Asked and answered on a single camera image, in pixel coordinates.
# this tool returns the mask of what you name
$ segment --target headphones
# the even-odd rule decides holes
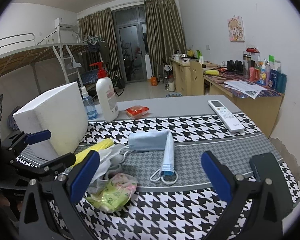
[[[243,74],[243,64],[240,60],[236,60],[235,62],[233,60],[228,60],[227,68],[229,72],[234,72],[238,75]]]

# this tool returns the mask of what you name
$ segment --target white remote control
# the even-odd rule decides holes
[[[244,126],[240,123],[240,121],[219,100],[208,100],[208,103],[221,118],[230,132],[239,132],[244,130]]]

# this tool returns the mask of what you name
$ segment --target table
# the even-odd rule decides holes
[[[244,77],[235,74],[204,75],[204,80],[210,86],[210,95],[226,96],[247,114],[268,138],[270,137],[284,94],[268,89],[261,91],[256,99],[252,99],[237,90],[225,88],[224,81],[246,80]]]
[[[183,60],[170,58],[170,64],[173,70],[173,79],[176,86],[176,92],[181,92],[183,96],[194,95],[191,92],[191,73],[190,63],[184,63]],[[218,64],[205,61],[200,64],[202,67],[218,67]]]
[[[208,100],[220,100],[245,126],[241,133],[231,134],[208,106]],[[122,111],[129,106],[143,105],[150,114],[130,120]],[[161,165],[163,152],[129,154],[122,164],[124,172],[138,179],[137,192],[120,210],[107,214],[95,209],[84,198],[76,205],[90,230],[101,239],[202,239],[224,211],[226,203],[218,198],[200,166],[203,151],[212,153],[234,173],[249,180],[254,177],[249,158],[272,152],[286,178],[294,205],[300,201],[300,191],[287,164],[267,137],[235,104],[223,95],[158,98],[119,102],[120,114],[107,123],[103,115],[91,122],[78,148],[82,149],[104,138],[127,144],[128,135],[139,130],[170,129],[175,141],[175,169],[179,180],[171,187],[149,181]],[[19,162],[40,165],[33,153],[23,152]],[[56,203],[50,203],[58,224],[66,234],[66,225]],[[238,235],[249,214],[247,201],[234,228]]]

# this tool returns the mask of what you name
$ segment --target white foam block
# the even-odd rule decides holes
[[[88,116],[77,82],[44,92],[13,117],[24,133],[51,132],[50,140],[31,146],[39,158],[47,161],[73,153],[88,128]]]

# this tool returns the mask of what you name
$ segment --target brown curtain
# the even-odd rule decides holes
[[[186,52],[185,35],[175,0],[146,0],[145,11],[152,74],[158,77],[162,58],[169,63],[175,50]]]
[[[98,36],[101,34],[102,39],[108,43],[110,49],[110,66],[106,66],[108,67],[108,71],[109,68],[111,69],[119,63],[117,41],[115,38],[114,24],[110,8],[79,19],[79,33],[90,36]],[[98,59],[99,56],[97,53],[86,52],[87,70],[90,70],[89,65],[91,63],[98,62]]]

